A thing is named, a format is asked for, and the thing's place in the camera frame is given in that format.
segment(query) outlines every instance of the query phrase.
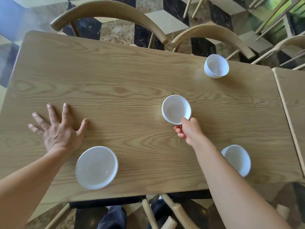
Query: white cup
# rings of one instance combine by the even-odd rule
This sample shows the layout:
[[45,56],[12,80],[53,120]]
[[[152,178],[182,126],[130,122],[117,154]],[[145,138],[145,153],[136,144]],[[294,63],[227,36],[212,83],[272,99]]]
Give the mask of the white cup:
[[251,160],[247,151],[239,145],[230,145],[221,151],[222,155],[243,177],[246,177],[251,169]]
[[167,122],[181,125],[181,119],[190,119],[192,114],[188,101],[179,95],[168,96],[162,104],[162,115]]
[[210,55],[204,63],[204,72],[213,79],[218,79],[229,72],[229,64],[220,55]]
[[109,185],[115,178],[119,162],[114,152],[104,146],[86,150],[76,163],[78,182],[85,188],[95,190]]

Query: adult hand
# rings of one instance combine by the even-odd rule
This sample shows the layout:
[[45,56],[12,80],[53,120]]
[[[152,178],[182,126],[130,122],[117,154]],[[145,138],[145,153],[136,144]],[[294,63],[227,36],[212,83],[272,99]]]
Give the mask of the adult hand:
[[29,129],[44,140],[48,152],[61,149],[67,150],[71,153],[74,152],[79,148],[83,141],[88,126],[88,119],[84,119],[79,130],[75,131],[71,126],[72,117],[69,112],[68,104],[64,103],[63,105],[61,123],[59,122],[53,105],[47,104],[47,108],[51,125],[34,112],[32,116],[40,125],[42,130],[32,124],[28,125]]
[[198,120],[193,117],[190,120],[182,118],[181,122],[182,125],[176,125],[174,130],[178,133],[178,137],[185,138],[186,143],[193,146],[194,142],[203,136]]

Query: wooden table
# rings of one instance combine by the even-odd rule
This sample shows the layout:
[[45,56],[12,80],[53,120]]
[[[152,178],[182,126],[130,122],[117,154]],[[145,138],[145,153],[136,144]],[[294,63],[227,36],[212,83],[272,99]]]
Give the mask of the wooden table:
[[[31,113],[47,118],[47,103],[71,105],[75,126],[90,120],[84,142],[55,177],[42,203],[135,196],[208,188],[195,153],[161,113],[163,100],[184,96],[193,117],[219,150],[249,153],[252,183],[302,176],[273,72],[231,62],[228,76],[211,79],[206,58],[28,32],[0,115],[0,178],[40,158],[41,139],[27,129]],[[114,181],[91,191],[75,177],[86,149],[103,145],[119,160]]]
[[299,162],[305,173],[305,72],[273,68]]

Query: wood grain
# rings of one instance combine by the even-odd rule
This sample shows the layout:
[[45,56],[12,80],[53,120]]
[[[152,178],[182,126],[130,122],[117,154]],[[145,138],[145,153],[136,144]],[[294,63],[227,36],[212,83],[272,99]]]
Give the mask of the wood grain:
[[303,174],[305,174],[305,72],[273,68]]
[[[30,31],[17,58],[0,115],[0,178],[40,158],[43,142],[27,129],[47,103],[71,105],[75,127],[89,129],[81,148],[55,177],[42,203],[208,188],[195,153],[161,112],[163,100],[184,96],[193,117],[219,150],[238,144],[251,158],[251,183],[302,176],[272,70],[231,62],[221,79],[204,74],[205,57]],[[101,190],[75,177],[78,157],[103,145],[119,161]]]

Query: marble floor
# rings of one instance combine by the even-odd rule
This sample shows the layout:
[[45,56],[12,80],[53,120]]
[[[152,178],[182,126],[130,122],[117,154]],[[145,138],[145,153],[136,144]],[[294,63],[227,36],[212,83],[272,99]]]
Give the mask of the marble floor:
[[[39,30],[55,34],[73,36],[70,26],[60,32],[50,27],[50,22],[63,12],[92,0],[1,0],[0,1],[0,109],[8,87],[11,72],[17,58],[19,48],[25,33],[29,30]],[[249,9],[253,0],[205,0],[197,18],[192,16],[199,0],[192,0],[188,15],[183,18],[187,0],[116,0],[137,8],[154,21],[172,40],[179,33],[202,23],[215,23],[236,33],[255,53],[255,58],[248,60],[239,53],[232,58],[234,61],[252,62],[260,55],[271,49],[276,43],[287,38],[287,35],[298,35],[305,30],[305,0],[294,7],[288,17],[288,26],[280,23],[264,37],[256,40],[254,31],[267,18],[268,14],[281,0],[266,0],[256,9]],[[286,4],[277,13],[280,14]],[[147,47],[151,32],[135,23],[112,18],[85,18],[76,22],[83,38],[103,40],[112,43]],[[156,39],[153,49],[172,51],[169,45],[162,45]],[[227,43],[206,38],[190,38],[180,46],[178,53],[209,56],[219,54],[227,57],[236,49]],[[266,58],[262,65],[277,67],[298,53],[298,49],[287,47],[282,51]],[[305,63],[305,58],[290,62],[283,67],[294,68]],[[265,186],[254,186],[273,207],[277,204],[290,209],[288,223],[292,228],[305,228],[305,188],[299,183],[278,183]],[[152,201],[156,196],[148,196]],[[45,207],[43,215],[30,221],[26,228],[45,228],[52,218],[63,208],[65,203],[51,204]],[[224,228],[213,200],[190,200],[185,203],[187,208],[196,208],[204,223],[200,228]],[[146,228],[147,218],[141,204],[124,206],[128,213],[128,228]],[[90,211],[96,216],[92,225],[96,225],[106,209]],[[79,228],[78,217],[88,214],[85,211],[72,210],[57,229]]]

